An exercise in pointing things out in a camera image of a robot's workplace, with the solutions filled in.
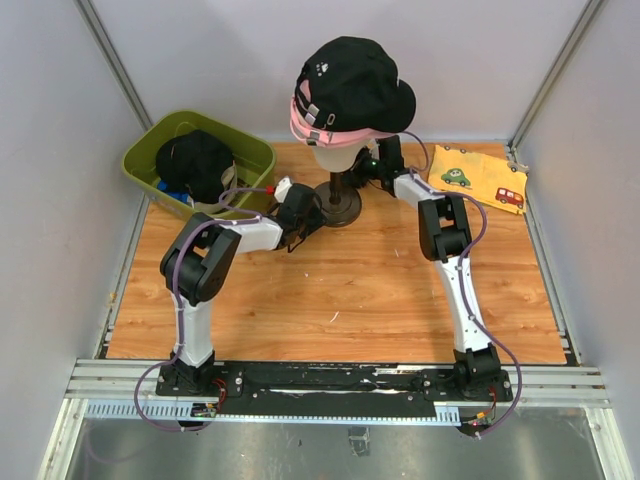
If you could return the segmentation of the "pink baseball cap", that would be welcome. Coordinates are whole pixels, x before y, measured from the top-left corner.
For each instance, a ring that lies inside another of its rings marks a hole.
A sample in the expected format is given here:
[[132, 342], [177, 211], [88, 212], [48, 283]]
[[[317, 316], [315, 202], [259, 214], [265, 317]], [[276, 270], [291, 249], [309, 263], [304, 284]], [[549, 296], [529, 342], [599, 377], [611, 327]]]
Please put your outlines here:
[[308, 80], [303, 80], [294, 93], [290, 108], [290, 130], [294, 137], [308, 146], [322, 148], [341, 148], [354, 146], [357, 143], [368, 143], [371, 140], [389, 138], [392, 133], [384, 133], [371, 129], [349, 132], [331, 132], [314, 127], [307, 118], [298, 111], [298, 99], [309, 100], [311, 90]]

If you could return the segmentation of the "black cap white logo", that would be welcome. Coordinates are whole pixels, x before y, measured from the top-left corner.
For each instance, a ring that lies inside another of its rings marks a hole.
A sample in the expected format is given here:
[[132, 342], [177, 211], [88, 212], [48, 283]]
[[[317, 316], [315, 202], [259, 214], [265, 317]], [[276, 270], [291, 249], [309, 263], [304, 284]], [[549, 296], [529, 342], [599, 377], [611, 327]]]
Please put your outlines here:
[[414, 90], [400, 78], [396, 62], [372, 39], [340, 36], [325, 43], [303, 63], [296, 84], [304, 79], [319, 109], [316, 128], [395, 134], [414, 120]]

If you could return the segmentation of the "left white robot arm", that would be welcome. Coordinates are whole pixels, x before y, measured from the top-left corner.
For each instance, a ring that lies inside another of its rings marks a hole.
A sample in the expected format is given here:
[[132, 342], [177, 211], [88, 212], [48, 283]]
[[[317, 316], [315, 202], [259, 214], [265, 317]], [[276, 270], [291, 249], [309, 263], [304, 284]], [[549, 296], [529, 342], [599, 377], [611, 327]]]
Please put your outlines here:
[[176, 342], [170, 359], [159, 368], [156, 393], [161, 396], [224, 394], [241, 382], [241, 371], [215, 361], [211, 338], [214, 298], [221, 291], [239, 254], [293, 251], [327, 224], [316, 191], [282, 180], [263, 190], [276, 200], [267, 212], [250, 211], [246, 218], [192, 215], [160, 263], [176, 314]]

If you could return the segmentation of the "black cap gold logo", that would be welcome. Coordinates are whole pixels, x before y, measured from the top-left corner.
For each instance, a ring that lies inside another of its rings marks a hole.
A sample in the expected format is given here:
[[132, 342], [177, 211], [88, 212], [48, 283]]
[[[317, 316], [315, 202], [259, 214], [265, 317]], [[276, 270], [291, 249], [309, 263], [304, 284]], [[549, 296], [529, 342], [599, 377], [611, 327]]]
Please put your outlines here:
[[165, 142], [155, 156], [156, 173], [170, 188], [188, 193], [196, 177], [215, 167], [235, 162], [232, 150], [217, 137], [200, 129]]
[[310, 83], [304, 79], [296, 84], [293, 95], [299, 115], [311, 126], [316, 126], [319, 109], [311, 100]]

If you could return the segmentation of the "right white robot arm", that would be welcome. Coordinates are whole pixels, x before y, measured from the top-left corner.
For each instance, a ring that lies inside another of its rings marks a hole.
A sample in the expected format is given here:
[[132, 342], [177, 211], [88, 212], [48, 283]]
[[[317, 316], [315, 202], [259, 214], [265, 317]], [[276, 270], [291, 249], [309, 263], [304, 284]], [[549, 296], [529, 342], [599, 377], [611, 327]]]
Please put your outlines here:
[[417, 211], [420, 249], [439, 275], [454, 325], [455, 362], [446, 380], [469, 398], [491, 394], [510, 400], [509, 376], [487, 333], [472, 281], [473, 239], [463, 197], [436, 190], [407, 167], [396, 135], [370, 141], [349, 174], [359, 184], [379, 182], [382, 190]]

